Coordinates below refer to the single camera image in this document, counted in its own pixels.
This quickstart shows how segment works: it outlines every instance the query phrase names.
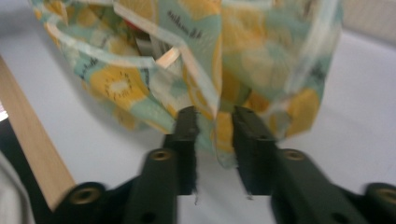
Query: plastic bag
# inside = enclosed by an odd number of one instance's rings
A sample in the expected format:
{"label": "plastic bag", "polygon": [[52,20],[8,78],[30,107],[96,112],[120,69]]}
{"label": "plastic bag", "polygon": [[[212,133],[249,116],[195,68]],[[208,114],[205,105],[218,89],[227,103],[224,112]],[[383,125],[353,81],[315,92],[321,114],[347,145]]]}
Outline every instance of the plastic bag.
{"label": "plastic bag", "polygon": [[[177,111],[195,105],[200,146],[213,144],[224,166],[234,164],[234,105],[253,109],[278,139],[312,126],[342,18],[337,0],[34,0],[33,7],[75,74],[121,123],[169,133]],[[169,48],[156,61],[141,56],[129,23]]]}

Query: yellow pattern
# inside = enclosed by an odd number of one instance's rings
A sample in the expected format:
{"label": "yellow pattern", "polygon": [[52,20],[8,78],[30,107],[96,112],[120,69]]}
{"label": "yellow pattern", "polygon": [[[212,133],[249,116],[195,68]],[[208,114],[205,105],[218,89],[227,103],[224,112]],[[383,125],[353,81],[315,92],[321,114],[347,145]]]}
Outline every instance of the yellow pattern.
{"label": "yellow pattern", "polygon": [[247,104],[246,104],[248,108],[252,109],[256,113],[264,112],[269,105],[270,102],[267,99],[265,99],[265,97],[259,95],[255,91],[251,92],[251,94],[247,99]]}
{"label": "yellow pattern", "polygon": [[291,125],[287,130],[287,137],[306,131],[312,126],[319,110],[319,103],[317,93],[311,89],[305,89],[291,99],[288,108]]}
{"label": "yellow pattern", "polygon": [[45,7],[52,13],[57,14],[60,16],[64,23],[67,24],[68,22],[68,12],[66,5],[62,1],[57,0],[49,0],[45,3]]}
{"label": "yellow pattern", "polygon": [[90,84],[86,83],[84,80],[81,80],[81,86],[82,89],[86,91],[90,96],[92,96],[95,100],[101,101],[106,99],[101,92],[91,88]]}
{"label": "yellow pattern", "polygon": [[149,90],[136,68],[109,65],[91,76],[91,86],[124,110],[143,100]]}
{"label": "yellow pattern", "polygon": [[137,15],[157,23],[155,19],[157,18],[157,0],[120,0],[119,3]]}
{"label": "yellow pattern", "polygon": [[43,16],[43,14],[38,10],[38,9],[34,9],[34,13],[35,13],[35,17],[40,20],[41,17]]}
{"label": "yellow pattern", "polygon": [[205,17],[220,14],[220,0],[177,0],[180,6],[186,10],[195,21]]}
{"label": "yellow pattern", "polygon": [[222,58],[221,58],[221,34],[216,41],[216,46],[213,52],[213,59],[212,59],[212,82],[215,86],[215,90],[218,94],[221,93],[221,66],[222,66]]}
{"label": "yellow pattern", "polygon": [[131,48],[131,46],[122,38],[114,36],[109,39],[108,50],[114,54],[122,56],[137,56],[139,53],[136,49]]}
{"label": "yellow pattern", "polygon": [[77,23],[83,27],[89,27],[98,22],[96,14],[89,7],[84,7],[77,16]]}
{"label": "yellow pattern", "polygon": [[216,118],[216,148],[233,152],[233,121],[228,112],[219,112]]}
{"label": "yellow pattern", "polygon": [[116,108],[114,109],[113,116],[122,126],[124,126],[128,130],[132,130],[136,125],[135,118],[130,113],[119,108],[118,106],[116,106]]}
{"label": "yellow pattern", "polygon": [[264,16],[255,7],[223,7],[223,52],[259,48],[265,41]]}

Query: wooden board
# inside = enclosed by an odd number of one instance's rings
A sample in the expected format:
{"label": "wooden board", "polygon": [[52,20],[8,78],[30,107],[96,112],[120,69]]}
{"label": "wooden board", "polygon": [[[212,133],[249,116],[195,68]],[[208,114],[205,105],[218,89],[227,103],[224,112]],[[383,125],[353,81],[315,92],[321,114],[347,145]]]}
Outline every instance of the wooden board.
{"label": "wooden board", "polygon": [[75,181],[1,56],[0,101],[47,204],[53,209]]}

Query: white fabric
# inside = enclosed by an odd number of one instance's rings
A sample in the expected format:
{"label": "white fabric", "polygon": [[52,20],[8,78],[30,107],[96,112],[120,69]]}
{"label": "white fabric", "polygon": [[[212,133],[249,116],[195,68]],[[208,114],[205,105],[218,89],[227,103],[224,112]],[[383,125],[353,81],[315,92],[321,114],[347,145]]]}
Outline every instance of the white fabric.
{"label": "white fabric", "polygon": [[0,153],[0,223],[35,223],[26,190],[2,153]]}

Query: black plastic bracket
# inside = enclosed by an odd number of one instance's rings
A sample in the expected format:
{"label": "black plastic bracket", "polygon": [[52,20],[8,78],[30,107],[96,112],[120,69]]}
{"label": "black plastic bracket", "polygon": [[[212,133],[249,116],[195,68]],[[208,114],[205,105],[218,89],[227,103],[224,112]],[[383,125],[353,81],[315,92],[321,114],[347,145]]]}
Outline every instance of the black plastic bracket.
{"label": "black plastic bracket", "polygon": [[177,154],[172,149],[151,151],[126,205],[122,224],[176,223]]}
{"label": "black plastic bracket", "polygon": [[270,195],[276,140],[253,111],[241,106],[233,112],[233,148],[247,193]]}
{"label": "black plastic bracket", "polygon": [[164,148],[172,148],[180,158],[177,163],[179,195],[191,195],[196,191],[195,140],[199,133],[197,112],[193,106],[180,110],[173,134],[165,136]]}

